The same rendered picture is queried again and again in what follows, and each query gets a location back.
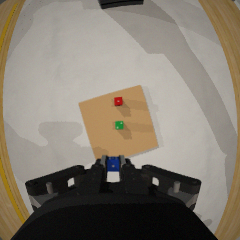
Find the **blue die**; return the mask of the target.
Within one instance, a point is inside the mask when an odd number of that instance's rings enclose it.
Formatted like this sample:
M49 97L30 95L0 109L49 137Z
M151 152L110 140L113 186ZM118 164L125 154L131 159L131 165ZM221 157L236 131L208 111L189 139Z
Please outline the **blue die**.
M107 172L119 172L119 156L107 157Z

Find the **tan flat mat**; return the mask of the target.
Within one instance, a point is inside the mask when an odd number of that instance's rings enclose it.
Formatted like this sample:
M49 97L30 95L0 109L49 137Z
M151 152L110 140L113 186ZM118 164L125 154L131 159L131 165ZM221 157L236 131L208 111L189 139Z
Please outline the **tan flat mat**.
M114 97L122 97L123 105L115 106ZM95 159L158 146L141 85L80 102L79 107ZM123 121L124 129L116 130L115 121Z

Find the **red die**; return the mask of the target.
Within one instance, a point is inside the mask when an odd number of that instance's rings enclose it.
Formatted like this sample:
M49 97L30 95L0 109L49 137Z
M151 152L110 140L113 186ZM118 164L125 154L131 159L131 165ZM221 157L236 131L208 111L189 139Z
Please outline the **red die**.
M114 103L115 103L115 106L122 106L123 105L122 97L115 97Z

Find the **green die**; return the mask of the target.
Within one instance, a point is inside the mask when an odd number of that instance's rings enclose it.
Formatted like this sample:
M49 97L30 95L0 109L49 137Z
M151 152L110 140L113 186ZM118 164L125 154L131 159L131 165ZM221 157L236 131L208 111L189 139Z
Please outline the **green die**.
M124 129L123 121L115 121L116 129Z

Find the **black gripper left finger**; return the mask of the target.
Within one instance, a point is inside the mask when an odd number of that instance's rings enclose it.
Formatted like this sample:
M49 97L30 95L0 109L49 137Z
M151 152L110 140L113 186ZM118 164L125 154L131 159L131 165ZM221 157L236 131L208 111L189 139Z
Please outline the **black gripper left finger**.
M75 165L27 181L25 186L33 211L38 209L46 200L77 187L77 195L101 193L103 175L104 181L107 182L107 173L107 155L102 155L102 158L97 159L90 169L85 169L82 165ZM71 178L74 178L74 184L68 187L68 180Z

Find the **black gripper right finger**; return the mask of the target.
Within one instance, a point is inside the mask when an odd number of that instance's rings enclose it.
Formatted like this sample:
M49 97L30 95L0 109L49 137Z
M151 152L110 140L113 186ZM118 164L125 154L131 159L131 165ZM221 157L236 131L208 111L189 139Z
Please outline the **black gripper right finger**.
M158 186L152 183L153 177L158 179ZM192 211L202 183L199 179L149 164L137 169L124 155L119 155L119 178L120 181L124 181L125 193L148 195L150 187L182 200Z

